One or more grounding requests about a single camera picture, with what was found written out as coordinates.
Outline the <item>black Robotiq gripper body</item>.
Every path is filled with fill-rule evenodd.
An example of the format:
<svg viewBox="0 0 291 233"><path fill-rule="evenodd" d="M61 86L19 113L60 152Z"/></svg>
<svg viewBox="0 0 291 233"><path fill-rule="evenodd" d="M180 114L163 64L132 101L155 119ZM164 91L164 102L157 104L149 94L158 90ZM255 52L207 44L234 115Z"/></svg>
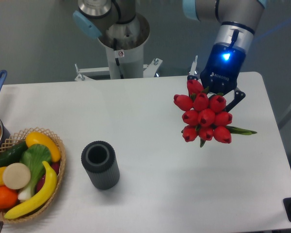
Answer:
<svg viewBox="0 0 291 233"><path fill-rule="evenodd" d="M246 54L238 49L221 44L212 47L200 79L204 88L224 95L237 87L237 78Z"/></svg>

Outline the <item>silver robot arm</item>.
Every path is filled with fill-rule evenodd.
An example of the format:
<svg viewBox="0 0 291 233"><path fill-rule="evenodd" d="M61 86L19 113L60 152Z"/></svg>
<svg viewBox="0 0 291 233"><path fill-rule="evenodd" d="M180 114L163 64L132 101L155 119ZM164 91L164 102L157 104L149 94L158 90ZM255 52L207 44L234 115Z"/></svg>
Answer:
<svg viewBox="0 0 291 233"><path fill-rule="evenodd" d="M188 79L200 79L214 94L234 92L226 107L233 109L245 93L237 78L254 38L264 0L185 0L182 9L193 20L217 20L221 26L204 70L195 73L192 64ZM80 0L73 13L78 28L104 46L112 79L152 77L156 62L144 68L144 45L150 35L149 23L136 12L133 0Z"/></svg>

